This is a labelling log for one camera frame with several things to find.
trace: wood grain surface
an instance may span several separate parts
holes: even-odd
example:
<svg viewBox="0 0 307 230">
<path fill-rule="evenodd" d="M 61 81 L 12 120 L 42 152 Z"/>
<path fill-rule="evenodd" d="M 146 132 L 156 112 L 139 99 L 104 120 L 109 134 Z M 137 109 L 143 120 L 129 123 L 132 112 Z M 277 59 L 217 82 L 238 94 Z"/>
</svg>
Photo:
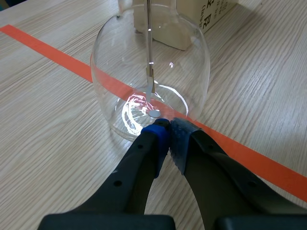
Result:
<svg viewBox="0 0 307 230">
<path fill-rule="evenodd" d="M 241 3 L 205 34 L 211 78 L 199 121 L 307 176 L 307 1 Z M 117 11 L 116 0 L 28 0 L 0 12 L 0 26 L 89 64 L 99 29 Z M 0 229 L 36 229 L 45 214 L 78 206 L 129 146 L 109 129 L 91 83 L 0 33 Z M 169 157 L 146 213 L 203 229 Z"/>
</svg>

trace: orange tape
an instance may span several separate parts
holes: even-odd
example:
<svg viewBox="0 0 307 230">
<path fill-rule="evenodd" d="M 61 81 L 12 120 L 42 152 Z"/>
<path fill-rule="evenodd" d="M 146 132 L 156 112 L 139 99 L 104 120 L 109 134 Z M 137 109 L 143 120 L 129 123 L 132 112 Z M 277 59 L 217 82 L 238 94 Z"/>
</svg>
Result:
<svg viewBox="0 0 307 230">
<path fill-rule="evenodd" d="M 81 61 L 64 54 L 63 52 L 39 41 L 11 25 L 6 25 L 0 28 L 0 31 L 92 82 L 91 68 Z M 100 77 L 101 79 L 98 80 L 103 81 L 104 87 L 106 87 L 110 92 L 124 100 L 127 99 L 123 92 L 132 90 L 130 86 L 112 78 L 102 71 Z M 172 112 L 175 113 L 175 116 L 183 116 L 177 111 Z M 258 176 L 307 202 L 307 177 L 304 177 L 303 175 L 261 155 L 260 153 L 249 149 L 204 124 L 197 121 L 194 123 L 210 135 L 230 157 Z"/>
</svg>

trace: blue gripper pad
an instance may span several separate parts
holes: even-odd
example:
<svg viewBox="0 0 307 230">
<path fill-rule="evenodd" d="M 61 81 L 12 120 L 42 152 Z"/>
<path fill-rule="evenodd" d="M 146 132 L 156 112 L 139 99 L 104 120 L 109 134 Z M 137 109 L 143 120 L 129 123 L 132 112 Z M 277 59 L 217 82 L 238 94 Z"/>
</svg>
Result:
<svg viewBox="0 0 307 230">
<path fill-rule="evenodd" d="M 184 174 L 186 168 L 189 137 L 197 130 L 201 130 L 201 128 L 185 119 L 174 118 L 174 120 L 171 121 L 171 157 L 182 175 Z"/>
</svg>

